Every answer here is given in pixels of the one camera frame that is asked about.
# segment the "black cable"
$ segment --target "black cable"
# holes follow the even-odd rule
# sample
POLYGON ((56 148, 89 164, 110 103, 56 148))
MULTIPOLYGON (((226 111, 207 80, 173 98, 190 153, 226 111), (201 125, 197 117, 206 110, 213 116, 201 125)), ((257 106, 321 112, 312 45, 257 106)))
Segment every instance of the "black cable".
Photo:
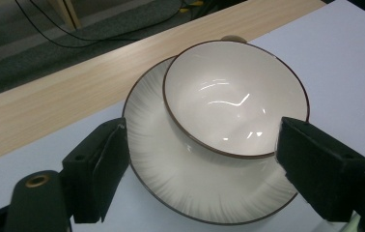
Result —
MULTIPOLYGON (((56 22, 54 22, 36 3, 34 3, 32 0, 30 0, 30 2, 32 3, 32 5, 34 5, 38 11, 40 11, 51 23, 53 23, 53 25, 55 25, 58 29, 60 29, 61 31, 63 31, 64 33, 68 34, 69 36, 73 37, 73 38, 76 38, 80 41, 85 41, 85 42, 93 42, 93 43, 88 43, 88 44, 84 44, 84 45, 78 45, 78 46, 72 46, 72 45, 63 45, 63 44, 59 44, 59 43, 56 43, 54 41, 52 41, 50 38, 47 37, 47 35, 45 35, 37 26, 36 24, 32 21, 32 19, 30 19, 30 17, 27 15, 27 13, 25 13, 25 11, 23 10, 23 8, 21 7, 21 5, 19 4, 19 2, 17 0, 15 0, 16 4, 18 5, 18 7, 20 8, 20 10, 23 12, 23 14, 25 15, 26 19, 28 19, 28 21, 32 24, 32 26, 44 37, 46 38, 48 41, 50 41, 51 43, 53 44, 56 44, 60 47, 65 47, 65 48, 84 48, 84 47, 87 47, 87 46, 91 46, 91 45, 94 45, 94 44, 98 44, 98 43, 101 43, 101 42, 113 42, 113 41, 133 41, 133 42, 136 42, 136 41, 139 41, 141 39, 130 39, 130 38, 118 38, 122 35, 118 35, 118 36, 114 36, 114 37, 109 37, 109 38, 105 38, 105 39, 84 39, 84 38, 80 38, 80 37, 77 37, 75 36, 74 34, 66 31, 65 29, 63 29, 62 27, 60 27, 56 22)), ((174 14, 172 14, 170 17, 158 22, 158 23, 155 23, 155 24, 152 24, 152 25, 149 25, 149 26, 146 26, 146 27, 143 27, 143 28, 139 28, 139 29, 136 29, 136 30, 133 30, 133 31, 130 31, 128 33, 132 33, 132 32, 136 32, 136 31, 139 31, 139 30, 143 30, 143 29, 147 29, 147 28, 150 28, 150 27, 153 27, 153 26, 156 26, 160 23, 163 23, 171 18, 173 18, 175 15, 177 15, 179 13, 180 9, 178 9, 174 14)))

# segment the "saucer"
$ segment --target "saucer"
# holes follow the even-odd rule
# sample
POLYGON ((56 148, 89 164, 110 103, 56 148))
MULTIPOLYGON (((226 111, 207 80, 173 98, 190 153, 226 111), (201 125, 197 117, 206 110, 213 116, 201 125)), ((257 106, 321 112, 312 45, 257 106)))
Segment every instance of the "saucer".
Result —
POLYGON ((280 211, 296 190, 275 157, 220 156, 175 125, 162 97, 173 59, 143 74, 126 99, 130 163, 141 183, 170 209, 202 222, 243 224, 280 211))

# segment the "white bowl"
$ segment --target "white bowl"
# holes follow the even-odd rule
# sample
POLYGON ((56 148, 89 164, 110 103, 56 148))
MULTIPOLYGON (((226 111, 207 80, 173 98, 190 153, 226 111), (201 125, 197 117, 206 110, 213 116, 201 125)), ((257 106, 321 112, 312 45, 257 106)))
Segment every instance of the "white bowl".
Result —
POLYGON ((309 104, 294 72, 246 43, 200 43, 181 53, 163 82, 177 125, 208 149, 240 158, 273 155, 283 116, 307 120, 309 104))
POLYGON ((142 184, 169 208, 207 223, 243 224, 283 209, 296 190, 275 157, 221 156, 175 125, 161 93, 171 61, 137 81, 123 111, 131 166, 142 184))

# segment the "light wood plank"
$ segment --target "light wood plank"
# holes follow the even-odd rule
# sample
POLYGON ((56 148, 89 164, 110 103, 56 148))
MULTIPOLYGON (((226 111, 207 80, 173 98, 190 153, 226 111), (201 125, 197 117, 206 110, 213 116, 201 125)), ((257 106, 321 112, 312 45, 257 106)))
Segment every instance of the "light wood plank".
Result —
POLYGON ((249 0, 0 94, 0 156, 121 101, 151 66, 226 35, 248 41, 322 7, 249 0))

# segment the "tableware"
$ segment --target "tableware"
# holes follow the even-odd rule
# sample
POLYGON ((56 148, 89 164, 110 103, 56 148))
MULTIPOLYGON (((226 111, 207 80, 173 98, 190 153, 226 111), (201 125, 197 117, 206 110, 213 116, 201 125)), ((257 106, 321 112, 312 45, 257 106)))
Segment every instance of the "tableware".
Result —
POLYGON ((295 73, 265 50, 238 42, 200 43, 182 52, 165 75, 163 97, 188 136, 240 158, 273 155, 281 118, 309 115, 295 73))
POLYGON ((175 125, 161 93, 172 60, 147 71, 125 103, 131 167, 141 183, 172 210, 207 223, 248 223, 281 210, 296 191, 274 157, 220 156, 175 125))

